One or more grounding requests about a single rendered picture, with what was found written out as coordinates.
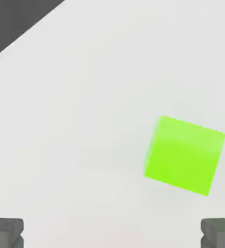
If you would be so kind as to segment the small green cube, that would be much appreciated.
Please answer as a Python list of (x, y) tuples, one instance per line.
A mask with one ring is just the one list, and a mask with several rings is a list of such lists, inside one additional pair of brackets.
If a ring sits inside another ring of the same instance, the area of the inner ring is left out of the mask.
[(161, 116), (144, 161), (144, 176), (208, 196), (224, 141), (223, 132)]

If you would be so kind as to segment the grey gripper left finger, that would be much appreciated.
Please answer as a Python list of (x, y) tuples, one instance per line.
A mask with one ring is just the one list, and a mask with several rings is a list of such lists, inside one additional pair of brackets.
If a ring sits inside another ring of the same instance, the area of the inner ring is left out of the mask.
[(21, 218), (0, 218), (0, 248), (24, 248)]

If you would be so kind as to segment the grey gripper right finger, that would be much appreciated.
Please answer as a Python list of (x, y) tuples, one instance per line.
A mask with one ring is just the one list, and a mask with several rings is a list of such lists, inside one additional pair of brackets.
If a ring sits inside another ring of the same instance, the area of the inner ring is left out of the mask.
[(225, 218), (201, 220), (201, 248), (225, 248)]

